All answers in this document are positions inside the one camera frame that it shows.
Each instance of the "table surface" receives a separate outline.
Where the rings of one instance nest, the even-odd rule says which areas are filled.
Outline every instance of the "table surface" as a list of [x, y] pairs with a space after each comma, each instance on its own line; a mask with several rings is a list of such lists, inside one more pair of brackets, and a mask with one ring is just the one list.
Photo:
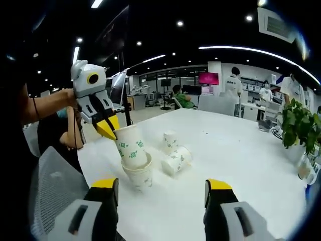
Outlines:
[[[89, 185], [119, 178], [118, 232], [127, 240], [205, 240], [205, 180], [230, 184], [267, 221], [275, 238], [287, 238], [305, 209], [304, 183], [279, 139], [250, 120], [200, 110], [178, 109], [137, 124], [153, 161], [153, 186], [135, 192], [120, 164], [113, 141], [102, 138], [78, 152]], [[190, 167], [175, 178], [160, 161], [163, 133], [177, 132], [193, 154]]]
[[257, 106], [256, 104], [253, 104], [253, 103], [242, 103], [242, 105], [265, 111], [265, 106]]

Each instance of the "green print on cup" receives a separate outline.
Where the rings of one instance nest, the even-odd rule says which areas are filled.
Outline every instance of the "green print on cup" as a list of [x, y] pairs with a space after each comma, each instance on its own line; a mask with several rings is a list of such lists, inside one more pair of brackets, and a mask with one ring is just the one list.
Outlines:
[[135, 158], [136, 153], [137, 153], [137, 150], [135, 152], [131, 152], [129, 158]]
[[118, 151], [119, 151], [119, 153], [120, 153], [120, 156], [123, 157], [124, 154], [122, 153], [122, 151], [121, 151], [121, 150], [118, 150]]
[[126, 147], [128, 147], [128, 144], [126, 144], [126, 143], [120, 143], [119, 146], [120, 146], [120, 147], [123, 147], [123, 148], [126, 148]]
[[143, 147], [144, 146], [142, 141], [136, 142], [136, 144], [138, 144], [139, 147]]

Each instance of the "paper cup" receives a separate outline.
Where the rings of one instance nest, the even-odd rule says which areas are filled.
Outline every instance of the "paper cup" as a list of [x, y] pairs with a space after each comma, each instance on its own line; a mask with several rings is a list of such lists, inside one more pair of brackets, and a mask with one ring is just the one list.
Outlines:
[[179, 147], [177, 133], [174, 131], [164, 132], [164, 151], [169, 154]]
[[192, 159], [193, 157], [190, 151], [180, 146], [177, 150], [170, 153], [166, 160], [162, 160], [163, 171], [173, 176], [185, 166], [189, 165]]
[[140, 169], [130, 169], [121, 161], [124, 172], [129, 177], [130, 181], [140, 191], [149, 189], [152, 186], [152, 168], [151, 168], [151, 155], [146, 153], [147, 164]]
[[124, 165], [130, 169], [137, 169], [147, 163], [142, 135], [136, 125], [120, 128], [114, 131], [116, 145]]

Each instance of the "potted plant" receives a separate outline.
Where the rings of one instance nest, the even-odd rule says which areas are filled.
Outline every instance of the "potted plant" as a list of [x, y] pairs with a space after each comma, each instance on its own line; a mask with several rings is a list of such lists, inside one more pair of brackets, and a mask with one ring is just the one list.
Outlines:
[[301, 179], [307, 178], [321, 154], [321, 148], [318, 148], [321, 143], [321, 121], [317, 114], [312, 114], [294, 99], [284, 106], [282, 116], [283, 145], [286, 149], [298, 144], [304, 147], [305, 158], [299, 165], [298, 174]]

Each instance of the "ceiling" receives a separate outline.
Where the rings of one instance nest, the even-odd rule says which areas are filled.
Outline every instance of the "ceiling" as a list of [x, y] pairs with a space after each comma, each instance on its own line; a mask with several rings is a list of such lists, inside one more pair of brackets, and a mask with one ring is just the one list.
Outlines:
[[[40, 92], [55, 87], [72, 87], [70, 67], [75, 46], [80, 46], [78, 59], [88, 59], [91, 63], [106, 66], [107, 76], [135, 65], [137, 66], [129, 69], [128, 75], [207, 64], [218, 58], [217, 61], [248, 64], [285, 75], [295, 72], [304, 86], [316, 89], [319, 87], [298, 68], [268, 55], [241, 50], [198, 49], [214, 45], [260, 49], [290, 59], [321, 79], [321, 71], [317, 67], [321, 64], [321, 51], [317, 39], [313, 38], [313, 29], [309, 27], [314, 21], [309, 1], [305, 1], [304, 6], [295, 6], [294, 3], [289, 5], [287, 1], [268, 1], [269, 4], [265, 6], [278, 12], [288, 22], [295, 23], [303, 33], [310, 47], [310, 56], [306, 61], [302, 60], [295, 42], [290, 44], [258, 32], [256, 0], [197, 1], [190, 4], [187, 1], [150, 1], [148, 4], [141, 4], [124, 0], [103, 0], [99, 8], [92, 9], [90, 6], [93, 2], [46, 1], [46, 4], [38, 4], [30, 12], [24, 11], [23, 28], [11, 27], [11, 36], [14, 36], [15, 41], [12, 42], [11, 38], [8, 49], [24, 53], [24, 61], [29, 69], [25, 76], [28, 78], [28, 91], [31, 95], [39, 95]], [[106, 44], [106, 33], [109, 32], [106, 26], [127, 6], [127, 18], [120, 18], [109, 25], [113, 29], [113, 36], [116, 36], [117, 45]], [[292, 10], [289, 15], [289, 7], [300, 11]], [[245, 20], [247, 15], [253, 17], [252, 22]], [[179, 20], [184, 22], [182, 27], [176, 25]], [[25, 31], [26, 34], [21, 33], [22, 29], [29, 28], [35, 21], [38, 28], [32, 34], [28, 31]], [[82, 38], [83, 42], [77, 43], [77, 38]], [[137, 46], [137, 41], [141, 41], [142, 45]], [[166, 56], [142, 63], [162, 54]]]

